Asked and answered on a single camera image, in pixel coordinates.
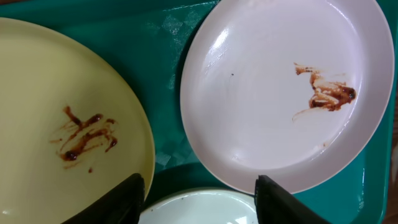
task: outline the food residue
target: food residue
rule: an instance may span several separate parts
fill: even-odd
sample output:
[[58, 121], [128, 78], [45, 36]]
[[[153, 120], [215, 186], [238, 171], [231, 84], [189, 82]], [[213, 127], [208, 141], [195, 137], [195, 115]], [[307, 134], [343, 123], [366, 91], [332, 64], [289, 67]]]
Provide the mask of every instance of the food residue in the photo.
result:
[[302, 114], [310, 109], [320, 108], [328, 111], [338, 111], [346, 103], [351, 103], [356, 98], [354, 88], [346, 86], [345, 82], [330, 82], [321, 76], [321, 70], [298, 65], [294, 63], [296, 74], [311, 73], [310, 84], [314, 91], [314, 95], [308, 101], [309, 109], [298, 112], [294, 115], [293, 120], [298, 114]]
[[[104, 150], [105, 152], [108, 152], [111, 148], [117, 145], [118, 140], [116, 139], [116, 137], [113, 136], [114, 130], [111, 129], [111, 126], [109, 124], [104, 125], [106, 123], [115, 124], [116, 121], [114, 119], [108, 118], [103, 122], [102, 126], [95, 126], [95, 124], [99, 124], [99, 122], [103, 120], [104, 116], [102, 114], [95, 114], [88, 120], [82, 121], [72, 113], [72, 110], [69, 106], [65, 107], [63, 109], [63, 112], [69, 117], [70, 121], [62, 126], [61, 129], [65, 131], [71, 131], [75, 129], [74, 132], [62, 144], [61, 148], [57, 151], [57, 154], [65, 162], [73, 162], [72, 164], [65, 165], [65, 169], [76, 166], [78, 163], [80, 163], [80, 161], [76, 161], [78, 160], [80, 155], [97, 147], [101, 147], [102, 145], [104, 145], [104, 141], [107, 142], [107, 148]], [[95, 143], [94, 139], [97, 139], [100, 142], [97, 142], [98, 144], [89, 144]], [[56, 140], [51, 140], [50, 142], [58, 143], [62, 142], [62, 140], [62, 138], [59, 138]], [[88, 172], [92, 173], [92, 171], [93, 169], [90, 167]]]

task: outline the brown table surface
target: brown table surface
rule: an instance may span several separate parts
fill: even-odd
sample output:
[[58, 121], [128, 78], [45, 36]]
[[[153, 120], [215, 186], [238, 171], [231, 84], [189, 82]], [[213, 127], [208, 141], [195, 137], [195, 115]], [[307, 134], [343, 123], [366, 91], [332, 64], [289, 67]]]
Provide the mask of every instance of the brown table surface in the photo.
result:
[[[392, 132], [392, 148], [398, 144], [398, 101], [394, 114], [394, 131]], [[383, 224], [398, 223], [398, 180], [392, 183], [391, 175], [388, 190], [387, 212]]]

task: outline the yellow plate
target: yellow plate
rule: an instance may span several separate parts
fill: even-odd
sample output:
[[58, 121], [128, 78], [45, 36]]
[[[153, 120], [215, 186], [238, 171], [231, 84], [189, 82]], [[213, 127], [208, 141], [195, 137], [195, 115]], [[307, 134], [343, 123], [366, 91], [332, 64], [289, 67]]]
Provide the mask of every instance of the yellow plate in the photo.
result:
[[145, 112], [78, 42], [0, 18], [0, 105], [0, 223], [63, 222], [136, 172], [148, 193], [155, 150]]

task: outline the green tray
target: green tray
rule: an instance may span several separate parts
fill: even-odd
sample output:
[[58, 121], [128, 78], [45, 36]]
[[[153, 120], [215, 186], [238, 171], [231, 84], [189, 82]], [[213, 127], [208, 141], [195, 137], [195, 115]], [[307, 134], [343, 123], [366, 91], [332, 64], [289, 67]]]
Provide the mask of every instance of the green tray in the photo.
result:
[[[147, 113], [156, 145], [156, 175], [148, 206], [179, 190], [226, 187], [195, 157], [179, 107], [185, 56], [199, 25], [217, 2], [35, 0], [0, 6], [0, 16], [40, 24], [79, 41], [130, 84]], [[378, 2], [395, 43], [398, 2]], [[381, 222], [387, 201], [394, 97], [373, 138], [349, 166], [318, 187], [295, 195], [330, 222]]]

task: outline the dirty plate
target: dirty plate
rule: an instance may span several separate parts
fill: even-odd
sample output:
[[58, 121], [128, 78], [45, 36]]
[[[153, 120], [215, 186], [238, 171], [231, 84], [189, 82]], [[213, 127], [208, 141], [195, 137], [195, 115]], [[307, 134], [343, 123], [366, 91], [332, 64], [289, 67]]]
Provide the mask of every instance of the dirty plate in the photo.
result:
[[154, 143], [128, 84], [62, 34], [0, 27], [0, 223], [61, 223], [136, 172], [148, 193]]
[[145, 210], [139, 224], [258, 224], [254, 199], [229, 190], [194, 190]]
[[224, 0], [185, 62], [184, 128], [227, 185], [253, 194], [266, 174], [301, 192], [361, 152], [393, 72], [390, 30], [373, 0]]

